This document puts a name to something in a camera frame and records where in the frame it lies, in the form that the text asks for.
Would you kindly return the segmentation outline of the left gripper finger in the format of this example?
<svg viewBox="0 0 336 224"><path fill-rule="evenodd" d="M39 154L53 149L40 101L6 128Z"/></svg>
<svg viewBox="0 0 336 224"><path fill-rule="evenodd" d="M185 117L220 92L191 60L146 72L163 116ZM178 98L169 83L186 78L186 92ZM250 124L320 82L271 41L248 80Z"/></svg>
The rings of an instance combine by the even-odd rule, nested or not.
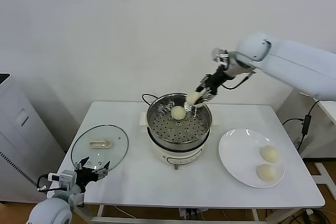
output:
<svg viewBox="0 0 336 224"><path fill-rule="evenodd" d="M75 171L81 170L88 160L89 160L89 157L86 157L86 158L83 158L79 162L75 162L75 164L74 164Z"/></svg>
<svg viewBox="0 0 336 224"><path fill-rule="evenodd" d="M102 168L96 170L98 178L105 178L109 172L110 161L108 161Z"/></svg>

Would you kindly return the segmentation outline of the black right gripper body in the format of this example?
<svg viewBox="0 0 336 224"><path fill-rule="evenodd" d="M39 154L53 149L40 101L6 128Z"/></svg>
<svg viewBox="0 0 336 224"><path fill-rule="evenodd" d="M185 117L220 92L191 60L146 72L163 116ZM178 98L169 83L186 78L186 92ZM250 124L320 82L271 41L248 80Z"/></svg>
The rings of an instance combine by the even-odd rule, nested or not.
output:
<svg viewBox="0 0 336 224"><path fill-rule="evenodd" d="M207 87L211 90L217 90L226 81L233 80L233 77L226 73L224 66L219 66L215 73L207 75Z"/></svg>

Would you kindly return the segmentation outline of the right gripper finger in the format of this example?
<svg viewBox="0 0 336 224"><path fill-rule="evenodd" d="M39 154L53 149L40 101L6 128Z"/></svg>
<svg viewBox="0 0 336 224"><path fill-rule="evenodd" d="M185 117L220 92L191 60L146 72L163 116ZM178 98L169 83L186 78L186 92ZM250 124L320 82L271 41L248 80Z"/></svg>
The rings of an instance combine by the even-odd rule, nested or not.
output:
<svg viewBox="0 0 336 224"><path fill-rule="evenodd" d="M200 82L199 86L196 88L196 92L201 92L206 88L206 82L209 79L210 75L207 74Z"/></svg>
<svg viewBox="0 0 336 224"><path fill-rule="evenodd" d="M217 95L217 89L203 89L201 91L201 102L208 102Z"/></svg>

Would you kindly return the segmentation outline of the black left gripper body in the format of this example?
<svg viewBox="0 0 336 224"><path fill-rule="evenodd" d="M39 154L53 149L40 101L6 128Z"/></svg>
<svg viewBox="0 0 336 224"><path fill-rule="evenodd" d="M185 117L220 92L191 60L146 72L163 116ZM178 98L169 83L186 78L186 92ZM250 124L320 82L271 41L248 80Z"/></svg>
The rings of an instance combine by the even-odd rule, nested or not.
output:
<svg viewBox="0 0 336 224"><path fill-rule="evenodd" d="M89 182L97 182L98 174L96 170L92 168L82 167L81 169L76 169L76 184L79 186L87 186Z"/></svg>

